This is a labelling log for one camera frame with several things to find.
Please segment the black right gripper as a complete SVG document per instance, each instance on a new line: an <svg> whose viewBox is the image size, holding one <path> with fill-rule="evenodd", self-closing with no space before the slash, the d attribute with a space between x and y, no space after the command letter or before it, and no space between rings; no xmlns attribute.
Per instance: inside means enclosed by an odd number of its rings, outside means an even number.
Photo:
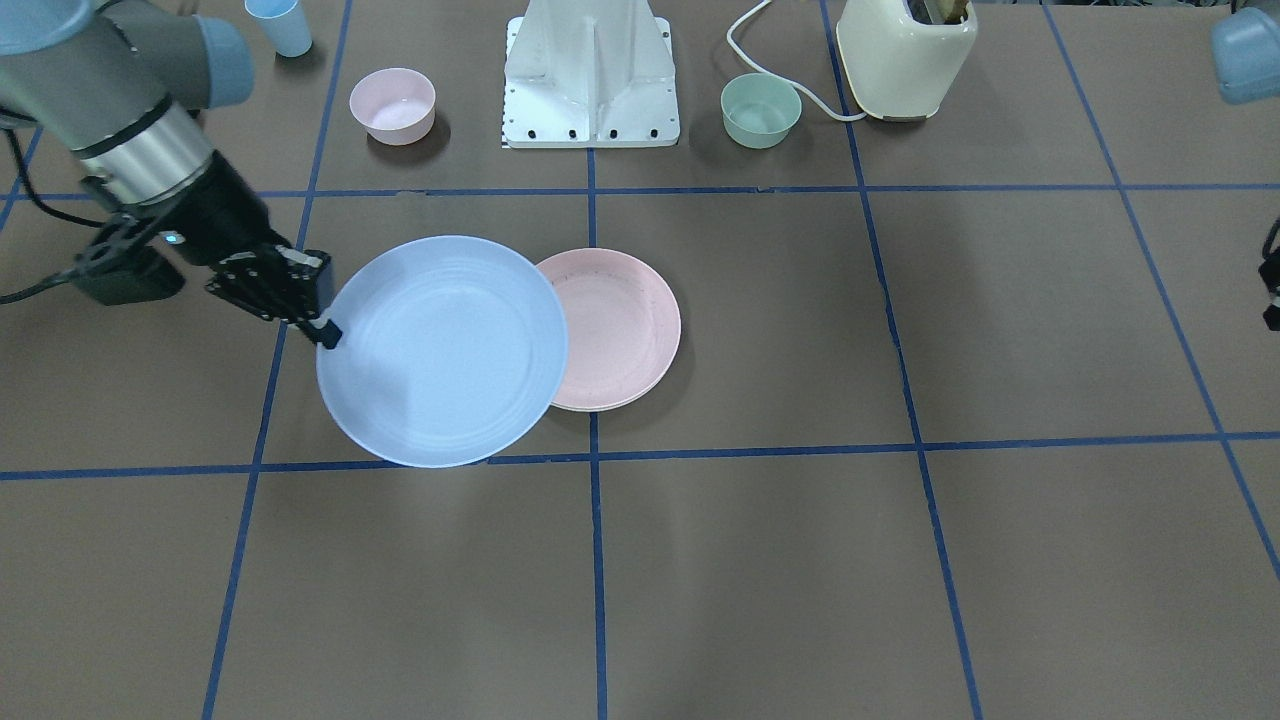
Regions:
<svg viewBox="0 0 1280 720"><path fill-rule="evenodd" d="M320 348L340 342L343 331L326 318L332 256L276 233L265 202L219 151L163 204L160 228L182 238L175 249L184 260L212 270L210 293L264 320L308 325Z"/></svg>

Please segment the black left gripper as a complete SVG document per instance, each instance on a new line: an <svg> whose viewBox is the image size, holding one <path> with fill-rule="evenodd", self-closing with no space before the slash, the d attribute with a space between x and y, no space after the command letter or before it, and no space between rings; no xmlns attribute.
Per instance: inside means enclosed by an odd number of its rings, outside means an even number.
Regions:
<svg viewBox="0 0 1280 720"><path fill-rule="evenodd" d="M1276 217L1263 241L1262 263L1258 274L1268 292L1268 305L1262 313L1266 327L1279 332L1279 246L1280 219Z"/></svg>

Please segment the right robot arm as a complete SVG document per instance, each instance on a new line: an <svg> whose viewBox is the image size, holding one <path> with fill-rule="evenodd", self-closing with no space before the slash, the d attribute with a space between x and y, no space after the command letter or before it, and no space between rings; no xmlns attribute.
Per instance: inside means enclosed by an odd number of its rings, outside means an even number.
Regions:
<svg viewBox="0 0 1280 720"><path fill-rule="evenodd" d="M275 232L195 119L253 91L252 54L233 24L148 1L5 1L1 76L3 129L36 127L59 140L109 214L72 266L4 295L5 304L61 284L104 306L169 299L186 281L154 247L161 238L211 270L216 297L324 348L339 343L326 314L330 256Z"/></svg>

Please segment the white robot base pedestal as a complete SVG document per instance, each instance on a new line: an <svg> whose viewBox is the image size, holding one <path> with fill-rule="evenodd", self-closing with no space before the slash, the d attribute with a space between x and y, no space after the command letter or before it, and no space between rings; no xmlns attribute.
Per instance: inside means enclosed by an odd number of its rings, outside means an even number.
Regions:
<svg viewBox="0 0 1280 720"><path fill-rule="evenodd" d="M531 1L506 24L508 149L659 149L681 136L672 28L648 1Z"/></svg>

